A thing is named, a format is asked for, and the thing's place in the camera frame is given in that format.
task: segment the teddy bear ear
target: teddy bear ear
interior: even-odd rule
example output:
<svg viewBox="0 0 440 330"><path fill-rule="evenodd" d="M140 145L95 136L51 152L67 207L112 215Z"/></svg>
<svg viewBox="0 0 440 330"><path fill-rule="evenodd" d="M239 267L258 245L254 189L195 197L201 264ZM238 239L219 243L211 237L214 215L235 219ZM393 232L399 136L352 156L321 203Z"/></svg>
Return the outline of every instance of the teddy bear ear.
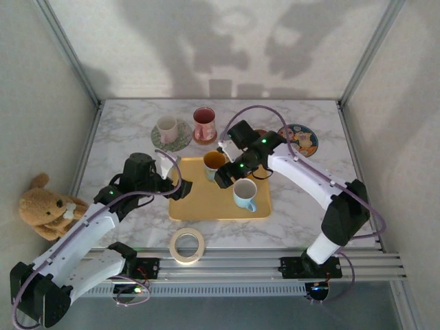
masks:
<svg viewBox="0 0 440 330"><path fill-rule="evenodd" d="M30 188L44 188L48 182L49 175L47 175L46 173L40 173L32 180Z"/></svg>

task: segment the roll of tape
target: roll of tape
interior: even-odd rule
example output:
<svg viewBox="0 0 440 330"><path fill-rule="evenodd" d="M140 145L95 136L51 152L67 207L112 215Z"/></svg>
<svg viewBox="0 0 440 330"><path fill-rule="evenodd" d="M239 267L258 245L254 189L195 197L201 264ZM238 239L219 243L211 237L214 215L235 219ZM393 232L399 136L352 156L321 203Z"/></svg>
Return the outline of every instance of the roll of tape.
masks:
<svg viewBox="0 0 440 330"><path fill-rule="evenodd" d="M185 235L191 235L194 236L199 243L199 247L197 248L197 251L192 256L181 256L179 252L177 252L176 249L176 241L179 237L185 236ZM171 237L170 241L170 253L171 256L182 265L191 265L195 262L197 262L201 256L203 256L205 251L205 240L204 237L200 234L200 232L193 228L182 228L174 233L174 235Z"/></svg>

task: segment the yellow tray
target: yellow tray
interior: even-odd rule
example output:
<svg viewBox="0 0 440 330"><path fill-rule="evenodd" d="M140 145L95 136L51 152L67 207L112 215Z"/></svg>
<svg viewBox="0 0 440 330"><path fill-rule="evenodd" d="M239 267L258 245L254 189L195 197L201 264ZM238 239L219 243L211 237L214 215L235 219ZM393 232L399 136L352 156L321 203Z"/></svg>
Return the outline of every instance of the yellow tray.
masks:
<svg viewBox="0 0 440 330"><path fill-rule="evenodd" d="M257 180L251 175L249 176L249 179L255 182L258 189L255 196L257 209L255 212L251 212L245 208L239 208L234 203L232 186L220 189L215 181L206 179L202 157L182 158L179 168L182 177L187 181L192 181L192 188L185 198L178 201L170 199L168 212L172 220L264 219L272 211L269 180ZM255 176L266 177L266 170L260 166L255 171ZM175 170L173 171L173 180L176 184L177 173Z"/></svg>

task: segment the red cup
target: red cup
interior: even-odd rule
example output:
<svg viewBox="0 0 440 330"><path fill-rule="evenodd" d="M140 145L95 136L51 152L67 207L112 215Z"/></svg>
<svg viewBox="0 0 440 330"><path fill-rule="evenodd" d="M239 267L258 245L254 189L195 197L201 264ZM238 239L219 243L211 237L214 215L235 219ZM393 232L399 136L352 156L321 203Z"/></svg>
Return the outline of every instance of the red cup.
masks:
<svg viewBox="0 0 440 330"><path fill-rule="evenodd" d="M192 137L199 144L211 144L217 138L215 130L215 112L211 108L203 107L194 111L194 132Z"/></svg>

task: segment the marble table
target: marble table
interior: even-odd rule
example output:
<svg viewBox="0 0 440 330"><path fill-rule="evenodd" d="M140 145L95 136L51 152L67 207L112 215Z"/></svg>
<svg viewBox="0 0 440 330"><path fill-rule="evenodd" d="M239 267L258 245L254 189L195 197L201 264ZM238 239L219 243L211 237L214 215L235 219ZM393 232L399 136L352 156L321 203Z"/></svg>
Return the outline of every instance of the marble table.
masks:
<svg viewBox="0 0 440 330"><path fill-rule="evenodd" d="M171 114L193 124L193 112L210 107L216 113L216 126L222 132L230 118L250 105L267 105L281 113L288 124L309 127L318 136L319 147L311 160L333 174L352 181L355 178L347 141L338 110L330 100L108 100L96 131L78 196L92 203L98 191L122 172L125 159L134 152L155 158L151 130L157 119ZM255 129L277 131L279 119L271 112L253 109L239 119ZM180 156L202 156L217 144L200 146L194 141ZM305 248L320 232L325 211L295 183L274 173L270 179L272 214L264 220L247 221L173 221L168 217L168 200L155 201L130 213L104 236L97 247L120 241L132 248L167 248L171 236L180 228L195 228L203 234L208 248ZM371 233L367 223L360 234ZM374 239L350 242L350 246L369 248Z"/></svg>

